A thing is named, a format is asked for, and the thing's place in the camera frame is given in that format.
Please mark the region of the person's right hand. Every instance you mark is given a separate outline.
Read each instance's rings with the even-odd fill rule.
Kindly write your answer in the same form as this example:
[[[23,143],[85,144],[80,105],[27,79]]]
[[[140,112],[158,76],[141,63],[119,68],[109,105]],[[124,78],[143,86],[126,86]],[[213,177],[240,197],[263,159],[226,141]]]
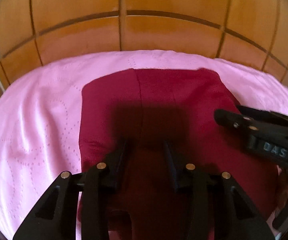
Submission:
[[[281,231],[273,226],[275,218],[285,209],[288,201],[288,171],[277,165],[278,177],[277,177],[277,188],[275,195],[275,205],[273,213],[267,220],[269,227],[271,228],[274,236],[276,237]]]

